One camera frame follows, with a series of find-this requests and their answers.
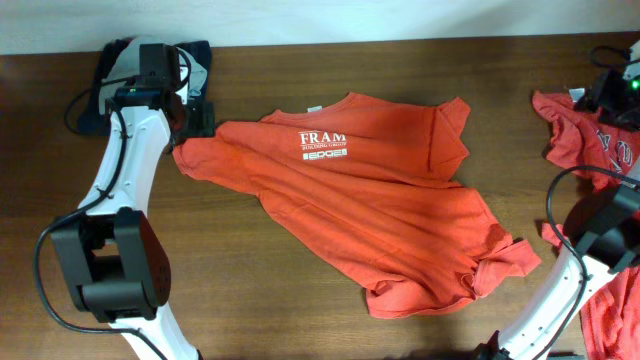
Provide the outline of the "red FRAM t-shirt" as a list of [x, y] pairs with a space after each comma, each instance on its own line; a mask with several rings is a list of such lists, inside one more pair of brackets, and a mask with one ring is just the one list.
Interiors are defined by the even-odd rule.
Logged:
[[179, 170], [256, 196], [268, 215], [363, 287], [370, 315], [442, 315], [539, 265], [480, 193], [454, 180], [469, 105], [351, 93], [307, 113], [228, 121], [175, 148]]

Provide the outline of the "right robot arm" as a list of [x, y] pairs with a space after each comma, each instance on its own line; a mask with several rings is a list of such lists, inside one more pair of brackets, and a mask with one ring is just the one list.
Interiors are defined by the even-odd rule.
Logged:
[[592, 181], [564, 224], [543, 236], [559, 246], [546, 282], [520, 317], [474, 351], [476, 359], [544, 359], [577, 313], [585, 314], [639, 267], [639, 68], [608, 70], [578, 101], [535, 94], [553, 126], [549, 161]]

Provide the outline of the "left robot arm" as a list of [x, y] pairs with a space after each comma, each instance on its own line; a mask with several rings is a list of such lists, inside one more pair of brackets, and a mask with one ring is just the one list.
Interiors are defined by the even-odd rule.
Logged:
[[188, 98], [193, 67], [184, 50], [142, 44], [138, 59], [138, 71], [114, 80], [117, 88], [104, 101], [109, 140], [91, 189], [36, 243], [52, 239], [71, 301], [100, 325], [71, 324], [53, 309], [38, 259], [36, 289], [45, 310], [66, 329], [119, 334], [141, 359], [199, 359], [169, 305], [170, 262], [147, 212], [161, 155], [190, 137], [212, 135], [214, 121], [208, 104]]

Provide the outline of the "folded dark navy garment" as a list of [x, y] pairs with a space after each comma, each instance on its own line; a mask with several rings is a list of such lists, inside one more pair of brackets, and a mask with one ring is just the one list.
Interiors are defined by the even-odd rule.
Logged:
[[[79, 135], [99, 135], [106, 136], [109, 132], [109, 122], [104, 118], [104, 114], [99, 114], [99, 92], [102, 87], [107, 85], [107, 82], [103, 83], [102, 78], [108, 72], [108, 69], [113, 64], [116, 52], [124, 48], [126, 40], [133, 38], [117, 39], [106, 44], [100, 54], [100, 58], [96, 69], [94, 71], [93, 82], [89, 89], [86, 89], [82, 94], [79, 94], [65, 110], [64, 122], [67, 128]], [[206, 92], [201, 96], [206, 100], [208, 80], [206, 82]], [[71, 120], [69, 114], [73, 106], [83, 96], [89, 95], [89, 100], [86, 108], [81, 112], [77, 119]]]

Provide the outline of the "red soccer t-shirt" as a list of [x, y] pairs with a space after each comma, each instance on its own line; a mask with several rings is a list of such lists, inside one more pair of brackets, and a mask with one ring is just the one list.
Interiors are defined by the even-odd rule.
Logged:
[[[639, 155], [639, 134], [598, 122], [574, 109], [561, 93], [532, 97], [538, 115], [552, 126], [546, 159], [561, 167], [601, 167], [623, 175]], [[599, 360], [639, 360], [639, 269], [624, 270], [595, 293], [580, 311], [587, 355]]]

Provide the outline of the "light grey crumpled garment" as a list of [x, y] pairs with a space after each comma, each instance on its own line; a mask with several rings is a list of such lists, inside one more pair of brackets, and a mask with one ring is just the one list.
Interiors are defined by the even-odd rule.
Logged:
[[[152, 36], [139, 36], [131, 40], [126, 40], [124, 48], [116, 52], [116, 57], [108, 69], [102, 82], [116, 80], [137, 75], [139, 73], [139, 48], [142, 44], [163, 43], [163, 40]], [[211, 66], [212, 52], [207, 41], [183, 42], [176, 44], [176, 47], [187, 53], [187, 58], [191, 63], [191, 75], [188, 88], [188, 99], [196, 99], [206, 92], [206, 82], [208, 71]], [[99, 92], [99, 114], [105, 113], [105, 99], [115, 94], [118, 87], [123, 83], [105, 85]]]

